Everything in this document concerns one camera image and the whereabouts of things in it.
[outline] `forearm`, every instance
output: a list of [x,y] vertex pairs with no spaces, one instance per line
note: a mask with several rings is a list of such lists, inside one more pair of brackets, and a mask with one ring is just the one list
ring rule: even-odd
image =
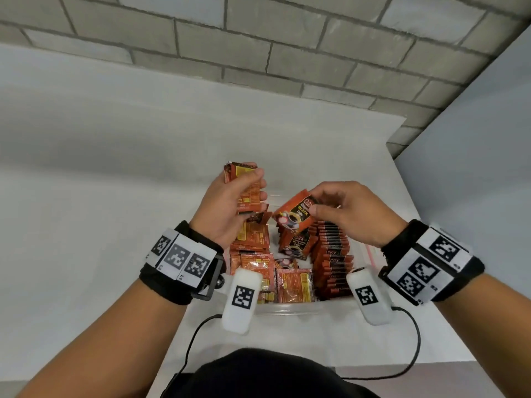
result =
[[185,311],[135,281],[19,397],[145,396]]
[[484,274],[436,306],[506,397],[531,396],[531,300]]

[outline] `brick wall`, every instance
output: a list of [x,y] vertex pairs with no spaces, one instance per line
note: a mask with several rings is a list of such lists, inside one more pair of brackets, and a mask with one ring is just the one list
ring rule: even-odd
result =
[[0,0],[0,41],[404,116],[396,156],[529,17],[531,0]]

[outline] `white plastic device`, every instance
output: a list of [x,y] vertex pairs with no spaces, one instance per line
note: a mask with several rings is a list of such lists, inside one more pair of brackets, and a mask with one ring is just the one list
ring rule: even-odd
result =
[[222,327],[227,331],[245,334],[256,310],[258,294],[262,288],[262,274],[238,268],[231,277],[227,302],[222,316]]
[[369,324],[382,325],[391,322],[391,299],[387,292],[379,288],[369,268],[355,269],[347,275],[347,283]]

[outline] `hand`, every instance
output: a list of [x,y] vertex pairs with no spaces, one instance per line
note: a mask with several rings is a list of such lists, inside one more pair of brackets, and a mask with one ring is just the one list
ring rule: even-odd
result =
[[357,181],[325,181],[310,193],[324,204],[311,206],[312,216],[334,222],[361,243],[381,248],[407,227],[404,219]]
[[[222,172],[207,189],[201,205],[190,221],[190,228],[219,244],[223,249],[229,247],[236,239],[243,222],[251,215],[238,215],[238,197],[254,183],[260,182],[260,188],[264,188],[267,183],[262,178],[263,175],[263,169],[258,168],[225,184]],[[267,193],[260,192],[260,200],[266,199]],[[260,212],[265,211],[266,206],[266,203],[262,203]]]

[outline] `black wristband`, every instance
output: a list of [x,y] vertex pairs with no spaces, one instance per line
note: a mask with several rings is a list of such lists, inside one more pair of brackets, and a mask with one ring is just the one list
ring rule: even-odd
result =
[[[223,254],[223,248],[219,244],[214,243],[202,234],[190,229],[187,221],[182,221],[175,228],[175,230],[189,239],[215,250],[218,254]],[[210,265],[204,275],[203,281],[197,288],[193,288],[180,281],[173,280],[149,264],[144,265],[140,271],[139,278],[147,287],[166,300],[169,300],[177,305],[186,306],[192,302],[192,293],[201,291],[205,286],[208,285],[212,279],[215,269],[215,265]],[[225,270],[226,265],[223,264],[222,273],[225,272]]]
[[[388,274],[390,269],[394,268],[403,256],[415,246],[417,241],[428,228],[428,225],[414,219],[409,222],[408,226],[396,236],[395,239],[382,247],[382,253],[385,255],[387,263],[389,264],[389,268],[384,268],[382,273]],[[484,271],[485,265],[477,257],[472,257],[460,272],[454,271],[454,269],[451,268],[449,272],[454,276],[454,280],[442,289],[432,301],[438,302],[448,299],[448,297],[459,292],[467,286],[472,279],[481,275]]]

